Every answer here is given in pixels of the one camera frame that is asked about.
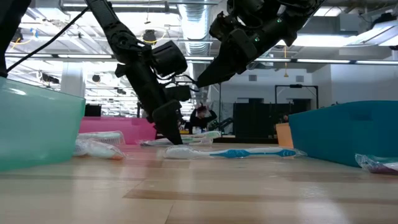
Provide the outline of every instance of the blue toothbrush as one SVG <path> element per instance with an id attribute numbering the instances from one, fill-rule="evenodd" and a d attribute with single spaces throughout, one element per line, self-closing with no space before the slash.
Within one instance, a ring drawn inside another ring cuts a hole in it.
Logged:
<path id="1" fill-rule="evenodd" d="M 291 149 L 279 147 L 262 147 L 252 149 L 228 149 L 215 152 L 196 151 L 188 146 L 173 146 L 166 150 L 165 157 L 170 159 L 198 159 L 207 157 L 224 157 L 228 159 L 245 157 L 279 156 L 293 157 L 302 155 Z"/>

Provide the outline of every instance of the fluorescent light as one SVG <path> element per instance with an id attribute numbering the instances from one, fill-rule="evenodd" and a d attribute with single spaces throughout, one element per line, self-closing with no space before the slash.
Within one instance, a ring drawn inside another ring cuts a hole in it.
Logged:
<path id="1" fill-rule="evenodd" d="M 313 16 L 328 16 L 336 17 L 340 15 L 347 7 L 333 7 L 325 6 L 318 9 L 318 11 Z"/>
<path id="2" fill-rule="evenodd" d="M 86 100 L 107 100 L 107 99 L 115 99 L 119 101 L 138 101 L 138 98 L 135 96 L 86 96 Z"/>
<path id="3" fill-rule="evenodd" d="M 356 63 L 360 65 L 398 65 L 398 61 L 359 60 Z"/>
<path id="4" fill-rule="evenodd" d="M 365 33 L 359 34 L 356 37 L 350 37 L 348 44 L 365 44 L 367 41 L 377 37 L 391 28 L 392 26 L 371 29 Z"/>
<path id="5" fill-rule="evenodd" d="M 350 42 L 350 37 L 342 35 L 299 35 L 294 46 L 301 47 L 343 47 Z M 286 45 L 283 40 L 276 45 Z"/>
<path id="6" fill-rule="evenodd" d="M 25 57 L 27 54 L 20 54 L 20 53 L 5 53 L 4 56 L 6 57 Z"/>
<path id="7" fill-rule="evenodd" d="M 86 4 L 63 4 L 63 7 L 86 7 Z M 162 4 L 112 4 L 112 7 L 139 7 L 139 8 L 164 8 Z M 170 6 L 171 9 L 177 9 L 176 6 Z"/>
<path id="8" fill-rule="evenodd" d="M 379 44 L 379 46 L 396 46 L 398 45 L 398 35 L 385 41 L 384 43 Z"/>
<path id="9" fill-rule="evenodd" d="M 86 4 L 63 4 L 63 7 L 86 7 Z"/>
<path id="10" fill-rule="evenodd" d="M 112 55 L 58 55 L 60 58 L 112 58 Z"/>
<path id="11" fill-rule="evenodd" d="M 258 58 L 255 62 L 290 62 L 289 58 Z"/>
<path id="12" fill-rule="evenodd" d="M 20 54 L 20 53 L 5 53 L 4 56 L 6 57 L 15 57 L 15 58 L 22 58 L 25 57 L 27 54 Z M 52 57 L 50 54 L 34 54 L 31 58 L 40 58 L 40 57 Z"/>
<path id="13" fill-rule="evenodd" d="M 212 61 L 214 57 L 197 57 L 197 56 L 185 56 L 186 60 L 204 60 L 204 61 Z"/>
<path id="14" fill-rule="evenodd" d="M 349 63 L 349 60 L 297 59 L 300 63 Z"/>
<path id="15" fill-rule="evenodd" d="M 195 41 L 195 40 L 176 40 L 177 42 L 180 43 L 191 43 L 191 44 L 212 44 L 213 41 Z"/>

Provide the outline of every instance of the light blue plastic bin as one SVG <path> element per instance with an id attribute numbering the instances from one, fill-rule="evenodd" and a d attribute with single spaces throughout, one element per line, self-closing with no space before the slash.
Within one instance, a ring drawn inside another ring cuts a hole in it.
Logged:
<path id="1" fill-rule="evenodd" d="M 0 171 L 67 161 L 85 99 L 0 77 Z"/>
<path id="2" fill-rule="evenodd" d="M 398 157 L 398 101 L 359 101 L 289 116 L 294 148 L 359 167 L 355 154 Z"/>

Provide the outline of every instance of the plastic bag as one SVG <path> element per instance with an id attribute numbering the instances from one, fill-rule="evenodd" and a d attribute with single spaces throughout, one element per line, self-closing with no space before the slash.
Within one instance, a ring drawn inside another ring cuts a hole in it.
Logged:
<path id="1" fill-rule="evenodd" d="M 219 131 L 209 131 L 201 134 L 190 134 L 181 136 L 184 145 L 190 146 L 210 146 L 213 140 L 221 137 Z M 168 139 L 158 139 L 153 141 L 140 141 L 141 146 L 173 146 Z"/>
<path id="2" fill-rule="evenodd" d="M 112 145 L 126 144 L 121 131 L 82 133 L 78 134 L 77 139 L 95 139 L 96 141 Z"/>
<path id="3" fill-rule="evenodd" d="M 189 146 L 172 146 L 164 152 L 168 159 L 200 159 L 200 158 L 227 158 L 241 159 L 246 157 L 296 157 L 306 156 L 305 152 L 281 147 L 258 147 L 249 149 L 227 149 L 222 151 L 198 151 Z"/>
<path id="4" fill-rule="evenodd" d="M 356 162 L 362 169 L 375 174 L 398 175 L 398 158 L 382 158 L 372 155 L 355 155 Z"/>
<path id="5" fill-rule="evenodd" d="M 126 155 L 116 146 L 98 142 L 96 139 L 77 139 L 73 156 L 91 156 L 112 160 L 122 160 L 126 158 Z"/>

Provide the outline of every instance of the black robotic arm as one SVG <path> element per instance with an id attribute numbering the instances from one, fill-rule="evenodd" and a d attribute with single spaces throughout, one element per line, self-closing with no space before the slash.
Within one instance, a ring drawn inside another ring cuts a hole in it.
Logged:
<path id="1" fill-rule="evenodd" d="M 229 80 L 280 40 L 291 46 L 308 19 L 325 0 L 228 0 L 229 15 L 219 13 L 210 35 L 221 41 L 217 58 L 199 76 L 198 87 Z M 277 12 L 281 5 L 286 9 Z"/>
<path id="2" fill-rule="evenodd" d="M 157 75 L 165 77 L 181 74 L 187 69 L 187 62 L 180 49 L 169 41 L 152 50 L 118 19 L 106 0 L 85 0 L 96 20 L 104 30 L 108 43 L 117 58 L 123 64 L 116 69 L 116 76 L 125 75 L 136 92 L 142 107 L 148 113 L 148 121 L 155 122 L 158 132 L 174 144 L 182 144 L 177 126 L 180 100 L 176 95 L 190 95 L 190 89 L 178 88 L 181 94 L 166 90 L 157 81 Z"/>

